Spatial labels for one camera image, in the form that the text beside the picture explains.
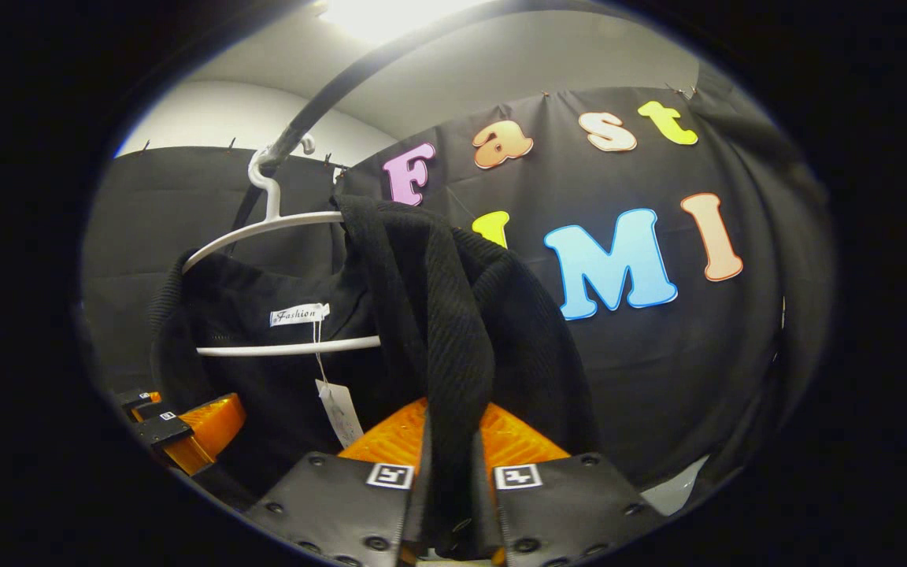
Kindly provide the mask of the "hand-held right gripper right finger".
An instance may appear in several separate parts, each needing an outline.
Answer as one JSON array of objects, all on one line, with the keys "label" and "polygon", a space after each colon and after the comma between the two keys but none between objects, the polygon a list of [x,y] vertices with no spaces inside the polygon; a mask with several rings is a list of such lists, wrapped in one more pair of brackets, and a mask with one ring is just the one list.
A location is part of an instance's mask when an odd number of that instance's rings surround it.
[{"label": "hand-held right gripper right finger", "polygon": [[568,454],[494,403],[479,462],[479,553],[496,567],[569,567],[665,525],[605,456]]}]

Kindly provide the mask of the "white plastic clothes hanger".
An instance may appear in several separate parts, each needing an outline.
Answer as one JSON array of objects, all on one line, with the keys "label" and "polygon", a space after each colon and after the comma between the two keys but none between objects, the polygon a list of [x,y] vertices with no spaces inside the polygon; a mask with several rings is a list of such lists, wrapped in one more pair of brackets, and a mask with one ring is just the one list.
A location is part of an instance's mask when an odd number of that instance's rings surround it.
[{"label": "white plastic clothes hanger", "polygon": [[[262,150],[257,150],[252,155],[247,166],[247,176],[253,186],[263,190],[266,194],[264,220],[236,229],[209,242],[209,244],[198,249],[195,254],[192,254],[183,263],[181,272],[188,272],[206,256],[215,254],[218,250],[251,236],[261,235],[281,228],[343,223],[343,215],[337,211],[289,216],[281,215],[280,184],[271,175],[265,175],[262,169],[264,166],[281,164],[298,145],[302,147],[307,155],[312,154],[316,149],[312,136],[288,129],[273,143],[266,145]],[[270,356],[299,354],[320,355],[321,353],[362,350],[379,346],[381,346],[381,338],[379,336],[323,341],[320,336],[320,323],[316,323],[314,325],[314,339],[309,343],[275,346],[199,347],[197,352],[200,355],[209,356],[209,358],[270,358]]]}]

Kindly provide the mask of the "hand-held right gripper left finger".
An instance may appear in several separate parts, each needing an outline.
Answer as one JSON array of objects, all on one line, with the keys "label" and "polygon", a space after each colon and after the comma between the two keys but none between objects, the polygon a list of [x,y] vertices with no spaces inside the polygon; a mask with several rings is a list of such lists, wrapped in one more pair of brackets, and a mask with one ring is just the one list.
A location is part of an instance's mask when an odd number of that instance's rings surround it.
[{"label": "hand-held right gripper left finger", "polygon": [[404,532],[425,425],[419,398],[339,454],[306,454],[246,517],[281,542],[346,567],[413,567],[418,557]]}]

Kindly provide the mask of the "black metal clothes rack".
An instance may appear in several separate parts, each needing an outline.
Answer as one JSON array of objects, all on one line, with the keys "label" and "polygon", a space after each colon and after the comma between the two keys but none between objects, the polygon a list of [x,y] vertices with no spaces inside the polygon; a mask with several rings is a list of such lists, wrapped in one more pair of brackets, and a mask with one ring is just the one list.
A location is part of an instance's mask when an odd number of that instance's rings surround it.
[{"label": "black metal clothes rack", "polygon": [[583,3],[580,0],[494,0],[442,16],[439,20],[426,24],[424,28],[413,30],[407,35],[373,48],[339,72],[300,109],[298,115],[288,123],[287,128],[277,139],[252,155],[248,172],[258,173],[261,182],[263,180],[269,182],[273,173],[298,145],[302,145],[306,152],[310,152],[314,145],[309,130],[313,129],[328,111],[334,109],[339,101],[371,76],[378,74],[400,57],[417,50],[419,46],[486,20],[518,13],[545,11],[589,12],[608,16],[619,14],[602,5]]}]

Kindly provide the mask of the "black backdrop cloth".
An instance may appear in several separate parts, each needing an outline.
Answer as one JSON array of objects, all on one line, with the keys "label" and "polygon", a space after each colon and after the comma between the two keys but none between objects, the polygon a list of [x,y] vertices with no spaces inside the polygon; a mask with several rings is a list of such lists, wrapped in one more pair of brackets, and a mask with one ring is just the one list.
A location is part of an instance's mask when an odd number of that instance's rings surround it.
[{"label": "black backdrop cloth", "polygon": [[683,93],[596,87],[518,99],[387,146],[337,179],[299,158],[289,211],[390,198],[385,169],[429,144],[405,192],[453,225],[505,220],[511,251],[568,322],[602,452],[652,496],[696,495],[743,467],[811,384],[835,259],[827,192],[731,78]]}]

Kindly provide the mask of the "large round ceiling lamp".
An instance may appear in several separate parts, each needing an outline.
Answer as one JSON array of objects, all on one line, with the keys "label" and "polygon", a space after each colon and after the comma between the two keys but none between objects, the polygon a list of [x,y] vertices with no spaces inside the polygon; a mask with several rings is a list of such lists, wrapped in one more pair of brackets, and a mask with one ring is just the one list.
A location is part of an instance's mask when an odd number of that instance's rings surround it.
[{"label": "large round ceiling lamp", "polygon": [[368,44],[381,44],[494,0],[323,0],[317,18]]}]

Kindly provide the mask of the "black knit garment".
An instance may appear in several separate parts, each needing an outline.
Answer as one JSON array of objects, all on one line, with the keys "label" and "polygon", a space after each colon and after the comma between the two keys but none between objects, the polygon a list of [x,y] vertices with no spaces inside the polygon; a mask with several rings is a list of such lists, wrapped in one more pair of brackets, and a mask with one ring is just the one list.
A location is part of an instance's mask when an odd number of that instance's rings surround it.
[{"label": "black knit garment", "polygon": [[[337,196],[346,253],[337,272],[269,272],[223,254],[170,269],[149,308],[151,373],[186,412],[232,392],[247,413],[220,459],[252,505],[309,452],[342,448],[317,377],[346,389],[362,426],[428,401],[433,473],[424,530],[442,555],[476,549],[472,438],[490,403],[568,454],[600,450],[590,385],[561,309],[518,255],[418,207]],[[199,347],[379,336],[381,346],[270,358],[209,358]]]}]

